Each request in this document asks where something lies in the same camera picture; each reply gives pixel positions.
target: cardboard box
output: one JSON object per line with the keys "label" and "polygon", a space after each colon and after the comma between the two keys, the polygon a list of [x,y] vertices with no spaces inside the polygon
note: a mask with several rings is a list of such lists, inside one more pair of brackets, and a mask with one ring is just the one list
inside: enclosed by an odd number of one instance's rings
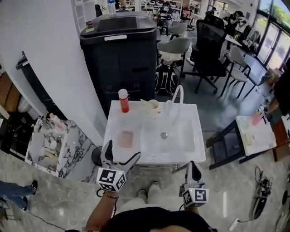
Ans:
{"label": "cardboard box", "polygon": [[8,93],[5,105],[4,105],[4,109],[7,112],[15,112],[15,111],[17,111],[19,97],[20,97],[20,92],[15,87],[15,85],[12,84],[12,86],[10,88],[10,91]]}
{"label": "cardboard box", "polygon": [[12,81],[10,80],[7,73],[3,73],[0,77],[0,105],[4,106],[6,99],[8,97],[8,93],[11,89]]}

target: black and white backpack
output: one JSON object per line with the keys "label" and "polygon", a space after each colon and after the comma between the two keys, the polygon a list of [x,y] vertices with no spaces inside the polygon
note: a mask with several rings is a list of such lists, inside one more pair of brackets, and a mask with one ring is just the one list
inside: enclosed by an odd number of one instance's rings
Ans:
{"label": "black and white backpack", "polygon": [[161,63],[155,72],[155,93],[174,95],[179,79],[171,65]]}

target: trash can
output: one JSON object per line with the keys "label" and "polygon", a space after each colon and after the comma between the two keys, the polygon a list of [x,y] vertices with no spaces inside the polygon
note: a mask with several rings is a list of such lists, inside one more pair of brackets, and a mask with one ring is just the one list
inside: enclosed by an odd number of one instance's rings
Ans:
{"label": "trash can", "polygon": [[154,97],[156,30],[145,13],[121,12],[97,17],[81,32],[87,68],[106,117],[120,89],[128,91],[131,101]]}

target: faucet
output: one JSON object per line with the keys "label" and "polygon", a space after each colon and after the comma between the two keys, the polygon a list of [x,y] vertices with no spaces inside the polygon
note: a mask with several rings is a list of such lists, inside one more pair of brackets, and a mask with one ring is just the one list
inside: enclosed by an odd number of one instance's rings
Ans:
{"label": "faucet", "polygon": [[39,125],[39,127],[38,127],[38,129],[37,129],[37,132],[40,132],[40,130],[41,130],[41,128],[42,128],[42,126],[43,126],[44,124],[46,124],[50,129],[53,128],[52,123],[51,123],[49,120],[47,120],[44,116],[42,116],[42,117],[41,117],[41,123],[40,123],[40,125]]}
{"label": "faucet", "polygon": [[173,103],[176,99],[176,96],[177,96],[177,93],[180,91],[180,101],[179,101],[179,108],[178,108],[178,111],[177,111],[177,114],[176,114],[176,117],[174,118],[174,120],[172,121],[172,126],[175,126],[177,121],[178,121],[178,118],[179,118],[179,115],[180,115],[180,111],[181,111],[181,106],[183,104],[183,98],[184,98],[184,92],[183,92],[183,87],[182,85],[178,85],[176,87],[176,90],[175,90],[175,93],[173,95],[173,98],[172,100],[168,100],[164,106],[164,114],[165,116],[169,116],[169,113],[171,111],[171,108],[173,106]]}

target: water bottle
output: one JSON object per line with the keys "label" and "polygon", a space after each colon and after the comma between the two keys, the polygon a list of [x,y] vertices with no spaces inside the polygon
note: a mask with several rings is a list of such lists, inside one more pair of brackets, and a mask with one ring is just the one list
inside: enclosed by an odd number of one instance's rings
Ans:
{"label": "water bottle", "polygon": [[108,0],[109,15],[116,13],[115,0]]}

